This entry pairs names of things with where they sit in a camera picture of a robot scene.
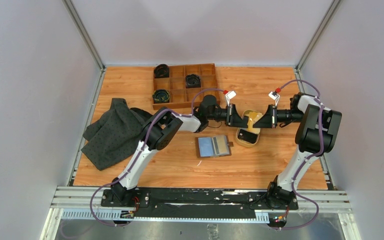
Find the gold VIP card 8835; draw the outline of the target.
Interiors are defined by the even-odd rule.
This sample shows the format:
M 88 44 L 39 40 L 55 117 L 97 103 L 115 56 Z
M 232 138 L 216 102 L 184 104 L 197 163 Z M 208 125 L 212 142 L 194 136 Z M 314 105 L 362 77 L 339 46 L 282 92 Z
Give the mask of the gold VIP card 8835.
M 254 124 L 263 116 L 260 112 L 249 112 L 248 113 L 248 123 L 247 123 L 247 130 L 251 133 L 258 133 L 259 131 L 254 128 Z

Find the yellow oval card tray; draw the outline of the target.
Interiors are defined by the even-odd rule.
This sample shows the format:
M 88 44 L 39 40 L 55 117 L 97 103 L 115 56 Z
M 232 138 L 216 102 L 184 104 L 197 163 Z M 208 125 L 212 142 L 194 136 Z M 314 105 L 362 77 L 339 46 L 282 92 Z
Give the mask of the yellow oval card tray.
M 254 111 L 254 110 L 248 109 L 248 110 L 246 110 L 246 111 L 243 112 L 243 114 L 242 114 L 242 118 L 246 118 L 246 117 L 248 117 L 249 112 L 258 112 L 258 111 Z M 235 140 L 236 140 L 237 144 L 238 144 L 238 145 L 241 145 L 241 146 L 243 146 L 243 147 L 246 147 L 246 148 L 252 148 L 252 147 L 254 147 L 254 146 L 256 145 L 256 143 L 258 142 L 259 138 L 260 138 L 261 129 L 260 129 L 260 128 L 257 128 L 258 133 L 255 133 L 255 134 L 258 134 L 258 139 L 257 139 L 257 142 L 256 142 L 255 144 L 249 144 L 249 143 L 245 143 L 245 142 L 239 140 L 239 139 L 238 139 L 238 133 L 239 133 L 239 130 L 240 130 L 240 129 L 247 130 L 247 128 L 238 128 L 238 129 L 237 129 L 237 131 L 236 131 L 236 136 L 235 136 Z

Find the brown leather card holder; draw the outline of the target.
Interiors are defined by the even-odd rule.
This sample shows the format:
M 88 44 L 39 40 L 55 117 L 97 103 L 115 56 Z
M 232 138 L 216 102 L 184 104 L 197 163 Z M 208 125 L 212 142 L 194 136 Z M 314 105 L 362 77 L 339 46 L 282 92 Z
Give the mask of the brown leather card holder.
M 233 146 L 227 135 L 195 138 L 196 156 L 201 159 L 231 156 Z

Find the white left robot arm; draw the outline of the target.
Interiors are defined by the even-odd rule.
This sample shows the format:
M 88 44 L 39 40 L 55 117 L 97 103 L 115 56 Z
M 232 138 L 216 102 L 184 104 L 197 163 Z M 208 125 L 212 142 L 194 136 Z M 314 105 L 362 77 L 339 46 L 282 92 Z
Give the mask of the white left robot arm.
M 180 114 L 167 107 L 158 110 L 142 127 L 134 154 L 110 185 L 115 202 L 122 207 L 129 206 L 133 201 L 131 190 L 137 187 L 156 153 L 167 147 L 177 132 L 200 133 L 207 128 L 209 120 L 235 128 L 247 128 L 249 121 L 248 117 L 242 118 L 238 114 L 235 104 L 228 103 L 222 108 L 211 94 L 204 96 L 199 106 L 193 106 L 190 114 Z

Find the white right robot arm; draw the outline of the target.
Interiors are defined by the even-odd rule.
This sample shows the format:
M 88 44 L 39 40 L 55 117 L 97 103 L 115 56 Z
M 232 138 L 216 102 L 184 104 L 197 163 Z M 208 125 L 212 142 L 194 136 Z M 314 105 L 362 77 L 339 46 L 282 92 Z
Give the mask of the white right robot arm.
M 299 92 L 290 99 L 289 109 L 269 105 L 266 113 L 253 124 L 254 128 L 284 127 L 299 123 L 296 150 L 285 169 L 271 181 L 265 202 L 272 209 L 287 207 L 296 198 L 296 190 L 311 164 L 335 145 L 342 113 L 328 107 L 313 95 Z

